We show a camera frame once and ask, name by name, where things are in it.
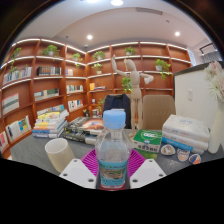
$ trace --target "box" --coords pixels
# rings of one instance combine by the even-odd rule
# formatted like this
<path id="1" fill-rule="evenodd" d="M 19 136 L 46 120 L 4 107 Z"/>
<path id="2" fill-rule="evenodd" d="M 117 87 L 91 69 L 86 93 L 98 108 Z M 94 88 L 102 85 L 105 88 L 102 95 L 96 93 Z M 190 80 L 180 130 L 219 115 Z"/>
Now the box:
<path id="1" fill-rule="evenodd" d="M 162 132 L 141 129 L 133 138 L 133 148 L 146 159 L 156 159 L 161 140 Z"/>

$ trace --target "desk surface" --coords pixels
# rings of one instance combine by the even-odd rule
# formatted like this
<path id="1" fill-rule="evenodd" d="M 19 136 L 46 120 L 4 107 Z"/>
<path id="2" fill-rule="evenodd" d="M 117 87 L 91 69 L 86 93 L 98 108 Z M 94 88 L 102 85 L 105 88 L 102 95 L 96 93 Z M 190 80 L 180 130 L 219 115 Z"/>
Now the desk surface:
<path id="1" fill-rule="evenodd" d="M 128 134 L 131 132 L 131 130 L 125 130 L 125 132 Z M 50 140 L 51 139 L 48 138 L 34 138 L 32 135 L 28 136 L 11 148 L 12 160 L 29 165 L 34 165 L 59 176 L 60 173 L 55 170 L 47 156 L 47 153 L 45 152 L 44 147 Z M 94 148 L 93 145 L 88 145 L 82 142 L 76 142 L 69 139 L 67 139 L 67 141 L 77 159 L 82 158 L 86 153 Z M 224 158 L 223 148 L 221 145 L 216 154 L 211 154 L 208 151 L 204 152 L 204 154 L 201 155 L 201 162 L 208 162 L 220 158 Z M 160 151 L 157 156 L 156 162 L 166 175 L 172 174 L 192 165 L 188 160 L 185 162 L 180 162 L 177 158 L 177 154 L 165 156 L 161 154 Z"/>

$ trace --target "figurine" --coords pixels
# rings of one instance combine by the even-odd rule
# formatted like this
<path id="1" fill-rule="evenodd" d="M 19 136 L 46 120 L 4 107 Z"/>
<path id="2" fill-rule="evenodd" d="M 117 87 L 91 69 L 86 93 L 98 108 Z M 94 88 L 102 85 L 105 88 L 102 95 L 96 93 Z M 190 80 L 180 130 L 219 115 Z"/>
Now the figurine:
<path id="1" fill-rule="evenodd" d="M 132 84 L 131 92 L 131 127 L 132 133 L 129 134 L 129 137 L 135 136 L 135 114 L 138 114 L 138 129 L 142 128 L 142 93 L 139 88 L 140 76 L 144 78 L 145 84 L 149 84 L 153 81 L 154 77 L 152 75 L 147 75 L 144 73 L 139 73 L 136 71 L 135 63 L 130 59 L 125 59 L 125 66 L 131 71 L 130 74 L 126 74 L 120 70 L 117 70 L 117 65 L 115 61 L 115 55 L 112 58 L 112 67 L 113 71 L 119 75 L 130 77 Z"/>

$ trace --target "stack of books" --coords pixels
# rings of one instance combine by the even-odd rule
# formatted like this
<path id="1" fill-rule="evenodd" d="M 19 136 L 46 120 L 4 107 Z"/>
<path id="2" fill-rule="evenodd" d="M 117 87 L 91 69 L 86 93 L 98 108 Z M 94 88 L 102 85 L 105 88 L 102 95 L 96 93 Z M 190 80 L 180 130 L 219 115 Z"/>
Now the stack of books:
<path id="1" fill-rule="evenodd" d="M 83 92 L 83 86 L 82 85 L 77 85 L 77 86 L 67 85 L 66 89 L 67 89 L 67 94 Z"/>
<path id="2" fill-rule="evenodd" d="M 10 142 L 14 141 L 20 135 L 26 133 L 31 129 L 29 115 L 19 121 L 14 121 L 10 125 L 6 126 L 6 132 L 8 134 Z"/>
<path id="3" fill-rule="evenodd" d="M 76 109 L 78 109 L 80 107 L 83 107 L 83 101 L 82 100 L 68 101 L 69 112 L 72 112 L 73 110 L 76 110 Z"/>
<path id="4" fill-rule="evenodd" d="M 67 124 L 65 118 L 68 115 L 67 110 L 51 111 L 39 115 L 32 130 L 33 137 L 58 138 Z"/>
<path id="5" fill-rule="evenodd" d="M 7 114 L 8 112 L 19 108 L 19 94 L 13 94 L 5 99 L 2 100 L 2 112 L 3 115 Z"/>
<path id="6" fill-rule="evenodd" d="M 8 145 L 8 139 L 6 137 L 5 131 L 0 134 L 0 152 Z"/>
<path id="7" fill-rule="evenodd" d="M 12 73 L 5 74 L 3 77 L 3 85 L 17 79 L 30 77 L 31 70 L 32 70 L 32 67 L 25 67 L 25 69 L 23 70 L 16 70 Z"/>
<path id="8" fill-rule="evenodd" d="M 72 69 L 69 69 L 69 68 L 66 68 L 65 69 L 65 75 L 66 76 L 73 76 L 73 70 Z"/>
<path id="9" fill-rule="evenodd" d="M 77 117 L 64 127 L 62 137 L 95 145 L 97 135 L 103 130 L 103 118 Z"/>
<path id="10" fill-rule="evenodd" d="M 43 110 L 39 110 L 37 111 L 37 115 L 41 115 L 41 114 L 44 114 L 46 112 L 51 112 L 51 111 L 56 111 L 56 112 L 61 112 L 63 111 L 65 108 L 64 108 L 64 105 L 63 104 L 60 104 L 58 106 L 54 106 L 54 107 L 48 107 L 46 109 L 43 109 Z"/>
<path id="11" fill-rule="evenodd" d="M 172 114 L 163 124 L 162 142 L 182 150 L 203 154 L 209 139 L 208 127 L 197 119 Z"/>
<path id="12" fill-rule="evenodd" d="M 59 89 L 48 89 L 34 93 L 35 101 L 51 98 L 54 96 L 59 96 Z"/>
<path id="13" fill-rule="evenodd" d="M 40 66 L 37 68 L 37 75 L 38 76 L 61 75 L 61 67 L 55 68 L 50 66 Z"/>

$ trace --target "product package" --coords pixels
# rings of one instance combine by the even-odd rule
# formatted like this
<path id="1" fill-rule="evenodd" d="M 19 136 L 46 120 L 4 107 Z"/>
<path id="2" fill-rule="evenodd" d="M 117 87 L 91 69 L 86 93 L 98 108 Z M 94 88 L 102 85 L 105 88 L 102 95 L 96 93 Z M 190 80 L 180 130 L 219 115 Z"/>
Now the product package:
<path id="1" fill-rule="evenodd" d="M 161 140 L 162 132 L 141 129 L 133 138 L 133 147 L 146 159 L 156 159 Z"/>

